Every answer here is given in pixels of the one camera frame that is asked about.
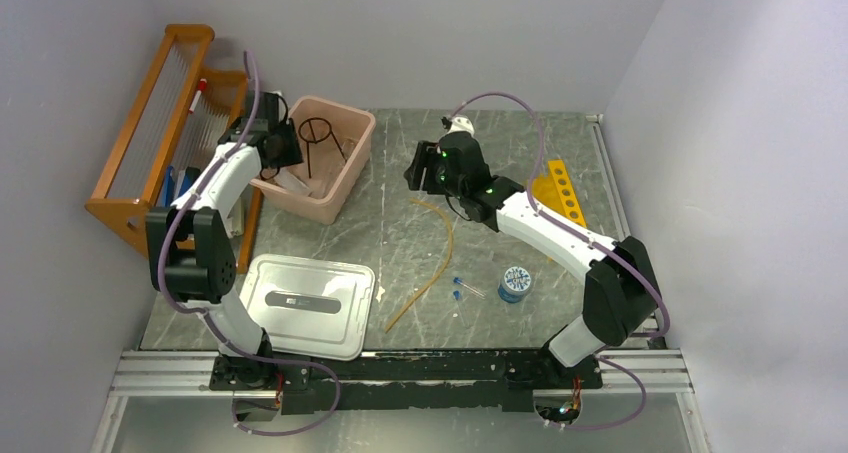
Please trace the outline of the black wire ring tripod stand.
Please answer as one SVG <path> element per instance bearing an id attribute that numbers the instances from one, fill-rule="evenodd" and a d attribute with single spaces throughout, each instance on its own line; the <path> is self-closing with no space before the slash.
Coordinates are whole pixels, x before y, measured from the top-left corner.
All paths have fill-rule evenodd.
<path id="1" fill-rule="evenodd" d="M 321 137 L 319 137 L 316 132 L 316 124 L 324 126 L 324 134 Z M 307 174 L 310 179 L 313 178 L 311 155 L 311 149 L 313 145 L 319 145 L 324 141 L 331 139 L 335 144 L 336 149 L 338 150 L 342 159 L 344 161 L 347 161 L 348 159 L 348 156 L 345 154 L 341 142 L 335 134 L 332 123 L 326 118 L 316 116 L 306 118 L 297 127 L 297 135 L 306 145 Z"/>

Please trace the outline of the small white plastic bag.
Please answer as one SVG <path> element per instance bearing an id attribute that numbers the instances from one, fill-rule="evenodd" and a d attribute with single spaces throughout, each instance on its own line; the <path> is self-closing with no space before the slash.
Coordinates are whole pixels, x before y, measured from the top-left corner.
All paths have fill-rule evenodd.
<path id="1" fill-rule="evenodd" d="M 291 194 L 309 196 L 312 189 L 288 169 L 281 169 L 273 178 L 277 186 Z"/>

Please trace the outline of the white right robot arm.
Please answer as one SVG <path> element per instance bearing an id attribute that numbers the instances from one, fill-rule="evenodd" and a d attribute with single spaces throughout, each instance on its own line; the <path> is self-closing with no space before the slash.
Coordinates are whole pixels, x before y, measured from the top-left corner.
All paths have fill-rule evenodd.
<path id="1" fill-rule="evenodd" d="M 471 133 L 419 142 L 404 178 L 412 191 L 457 199 L 470 221 L 523 241 L 582 282 L 581 313 L 547 342 L 549 353 L 539 362 L 548 385 L 565 386 L 580 361 L 621 345 L 658 309 L 661 295 L 640 240 L 595 234 L 537 202 L 519 183 L 491 174 Z"/>

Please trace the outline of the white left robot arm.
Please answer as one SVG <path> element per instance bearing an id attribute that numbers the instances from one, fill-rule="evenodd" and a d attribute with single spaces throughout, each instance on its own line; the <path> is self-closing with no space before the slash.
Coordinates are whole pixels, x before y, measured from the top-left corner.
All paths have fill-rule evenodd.
<path id="1" fill-rule="evenodd" d="M 265 169 L 302 163 L 289 105 L 277 92 L 250 95 L 251 111 L 221 136 L 209 164 L 182 194 L 145 217 L 151 282 L 170 306 L 198 317 L 227 367 L 249 387 L 273 382 L 270 339 L 233 290 L 237 261 L 224 220 Z"/>

